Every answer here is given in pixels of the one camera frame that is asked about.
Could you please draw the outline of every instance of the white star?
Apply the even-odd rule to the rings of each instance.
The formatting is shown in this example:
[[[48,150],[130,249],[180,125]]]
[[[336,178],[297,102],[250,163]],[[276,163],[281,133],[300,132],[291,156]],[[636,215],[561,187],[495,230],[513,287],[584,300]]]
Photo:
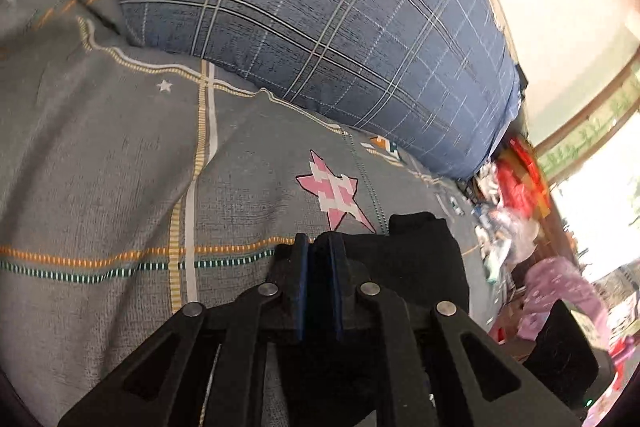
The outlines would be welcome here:
[[[163,80],[162,82],[160,82],[160,84],[156,84],[156,86],[160,88],[160,92],[163,92],[163,91],[171,92],[171,86],[173,86],[173,84],[170,82],[167,82],[166,80]]]

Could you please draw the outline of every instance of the plaid fabric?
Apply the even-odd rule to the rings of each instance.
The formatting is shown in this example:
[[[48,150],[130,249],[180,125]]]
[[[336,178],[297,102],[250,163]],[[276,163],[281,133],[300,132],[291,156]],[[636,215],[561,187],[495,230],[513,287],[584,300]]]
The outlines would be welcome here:
[[[206,58],[467,178],[516,116],[487,0],[119,0],[134,39]]]

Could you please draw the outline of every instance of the plastic bag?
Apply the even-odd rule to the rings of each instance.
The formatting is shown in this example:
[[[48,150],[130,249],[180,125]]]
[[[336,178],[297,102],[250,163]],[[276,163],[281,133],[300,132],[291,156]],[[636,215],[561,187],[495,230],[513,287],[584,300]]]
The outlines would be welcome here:
[[[540,225],[506,207],[480,204],[474,213],[481,223],[481,227],[476,228],[476,235],[481,243],[487,281],[495,284],[503,265],[511,270],[533,254]]]
[[[476,174],[476,183],[484,199],[489,203],[500,203],[500,184],[495,163],[487,161]]]

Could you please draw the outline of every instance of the pink clothing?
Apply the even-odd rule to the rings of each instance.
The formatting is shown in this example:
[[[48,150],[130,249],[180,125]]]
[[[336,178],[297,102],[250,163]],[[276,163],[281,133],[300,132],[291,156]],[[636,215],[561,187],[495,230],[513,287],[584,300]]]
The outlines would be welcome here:
[[[527,288],[523,317],[518,325],[518,336],[534,341],[551,307],[558,299],[577,306],[592,321],[603,344],[609,346],[611,330],[607,326],[609,311],[591,283],[564,257],[543,259],[534,264],[525,276]]]

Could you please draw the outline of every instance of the metal rivet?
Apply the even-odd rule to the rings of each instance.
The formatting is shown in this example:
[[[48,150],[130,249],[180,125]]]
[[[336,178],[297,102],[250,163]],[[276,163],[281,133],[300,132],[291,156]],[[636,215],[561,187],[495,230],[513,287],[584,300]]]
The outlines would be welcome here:
[[[272,295],[276,295],[278,293],[278,287],[274,285],[272,282],[263,282],[258,286],[258,293],[260,295],[264,295],[265,297],[271,297]]]
[[[372,297],[373,295],[378,295],[380,293],[380,286],[374,282],[366,282],[360,286],[360,291],[364,293],[364,295]]]
[[[453,315],[456,312],[456,305],[453,304],[453,302],[440,301],[436,305],[436,309],[438,310],[438,313],[440,313],[441,315],[445,315],[446,317],[450,317],[451,315]]]
[[[202,304],[199,302],[187,302],[182,308],[182,313],[187,317],[197,317],[202,313]]]

